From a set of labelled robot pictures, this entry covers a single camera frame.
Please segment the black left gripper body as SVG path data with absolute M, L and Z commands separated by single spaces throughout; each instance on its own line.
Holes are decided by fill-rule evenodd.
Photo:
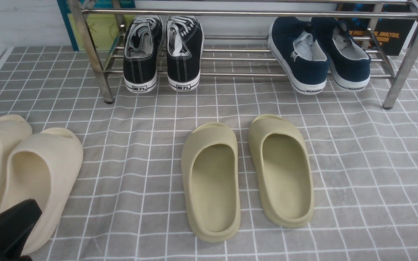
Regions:
M 0 213 L 0 261 L 31 261 L 22 250 L 42 211 L 28 199 Z

